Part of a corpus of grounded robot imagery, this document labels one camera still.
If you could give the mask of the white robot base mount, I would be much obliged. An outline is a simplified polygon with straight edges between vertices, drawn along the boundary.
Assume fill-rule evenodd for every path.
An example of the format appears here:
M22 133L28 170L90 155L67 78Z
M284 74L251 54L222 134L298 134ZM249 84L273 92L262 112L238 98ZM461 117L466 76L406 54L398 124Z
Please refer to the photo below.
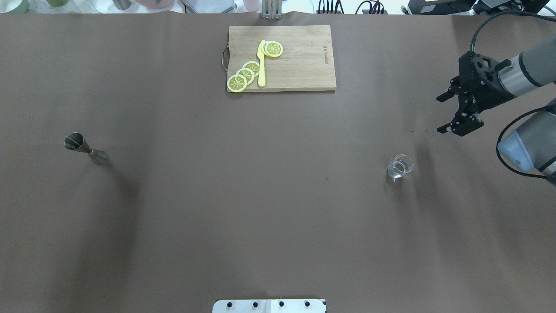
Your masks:
M327 313L323 299L217 300L213 313Z

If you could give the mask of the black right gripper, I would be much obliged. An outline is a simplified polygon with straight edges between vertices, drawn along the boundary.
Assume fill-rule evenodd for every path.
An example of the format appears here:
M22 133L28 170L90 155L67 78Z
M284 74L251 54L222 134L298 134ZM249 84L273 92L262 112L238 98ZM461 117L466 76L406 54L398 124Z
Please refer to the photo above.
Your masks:
M457 83L436 97L443 103L458 95L457 111L450 123L437 128L438 133L454 133L463 137L484 126L481 112L512 99L499 79L499 71L510 65L508 59L498 62L490 57L467 51L458 59Z

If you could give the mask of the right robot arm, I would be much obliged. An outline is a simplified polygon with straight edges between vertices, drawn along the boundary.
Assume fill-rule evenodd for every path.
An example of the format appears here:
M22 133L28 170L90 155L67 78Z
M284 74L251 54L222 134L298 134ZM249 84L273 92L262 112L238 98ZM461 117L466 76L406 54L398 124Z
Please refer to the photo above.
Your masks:
M467 136L484 126L486 111L530 100L548 86L555 86L555 37L502 61L471 48L459 57L456 76L437 97L441 103L457 98L455 113L437 132ZM513 117L499 131L494 150L511 172L555 184L555 99L530 104Z

